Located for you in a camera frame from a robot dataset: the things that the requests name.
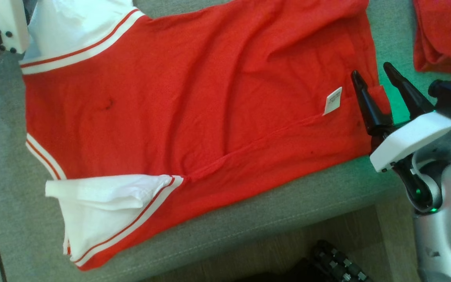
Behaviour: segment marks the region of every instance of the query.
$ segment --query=white robot part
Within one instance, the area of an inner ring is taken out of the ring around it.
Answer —
[[[437,112],[423,114],[396,130],[370,155],[377,172],[390,169],[391,163],[444,136],[451,130],[451,119]]]
[[[21,0],[0,0],[0,30],[2,44],[7,50],[23,53],[29,46],[27,20]]]

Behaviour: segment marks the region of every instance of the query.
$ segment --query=striped trim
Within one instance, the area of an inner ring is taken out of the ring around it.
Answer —
[[[93,45],[82,48],[81,50],[37,62],[21,61],[20,67],[22,68],[22,73],[33,74],[50,71],[72,65],[98,55],[107,48],[111,47],[143,15],[144,14],[139,11],[139,9],[133,9],[113,28],[109,34],[107,34],[106,37]]]
[[[54,180],[67,179],[57,161],[30,134],[27,134],[25,146],[46,167]]]
[[[84,255],[82,255],[79,259],[74,259],[71,257],[71,261],[73,261],[78,267],[81,267],[85,264],[89,259],[91,259],[95,254],[104,251],[116,243],[119,243],[122,239],[127,237],[129,234],[134,232],[140,226],[142,226],[147,219],[152,216],[152,214],[163,204],[166,198],[178,187],[182,184],[183,178],[177,175],[172,176],[171,182],[164,188],[162,188],[158,194],[152,199],[152,201],[147,205],[147,207],[137,216],[137,218],[123,230],[118,232],[118,234],[112,236],[106,241],[99,243],[89,250],[87,250]]]

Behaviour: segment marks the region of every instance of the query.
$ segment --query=red cloth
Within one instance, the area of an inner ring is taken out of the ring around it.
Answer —
[[[28,144],[57,179],[184,179],[142,226],[79,268],[97,268],[186,220],[368,154],[351,72],[390,109],[367,4],[234,0],[142,16],[93,57],[73,59],[102,44],[23,64]],[[341,106],[323,116],[339,87]],[[31,146],[38,143],[43,152]]]
[[[413,5],[418,21],[415,69],[451,73],[451,1],[413,0]]]

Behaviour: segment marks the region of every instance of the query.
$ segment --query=care label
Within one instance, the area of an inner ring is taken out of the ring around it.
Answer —
[[[342,87],[337,88],[332,94],[328,95],[326,98],[325,112],[323,115],[334,111],[336,108],[340,107],[340,96],[342,94]]]

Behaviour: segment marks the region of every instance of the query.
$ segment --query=gray fabric surface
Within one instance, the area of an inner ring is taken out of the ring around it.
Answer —
[[[152,17],[186,13],[224,0],[140,0]],[[369,18],[377,59],[391,61],[425,91],[437,74],[412,66],[415,15],[410,0],[372,0]],[[309,175],[242,203],[209,213],[118,254],[82,273],[61,254],[64,230],[56,200],[44,197],[46,169],[27,151],[19,55],[0,57],[0,249],[11,282],[135,281],[203,259],[246,241],[308,225],[402,192],[393,174],[376,174],[367,158]],[[408,117],[381,70],[394,117]]]

